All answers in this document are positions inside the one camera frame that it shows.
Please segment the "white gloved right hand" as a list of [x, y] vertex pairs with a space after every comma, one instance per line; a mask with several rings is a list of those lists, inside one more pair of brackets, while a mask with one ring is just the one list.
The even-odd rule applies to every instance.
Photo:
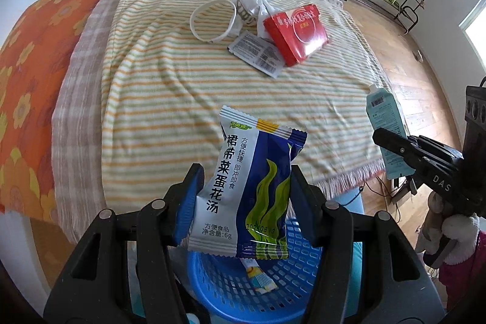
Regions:
[[415, 252], [426, 266], [438, 269], [442, 264], [455, 266], [479, 253], [484, 244], [479, 216], [456, 214], [438, 193], [427, 199], [428, 212], [419, 230]]

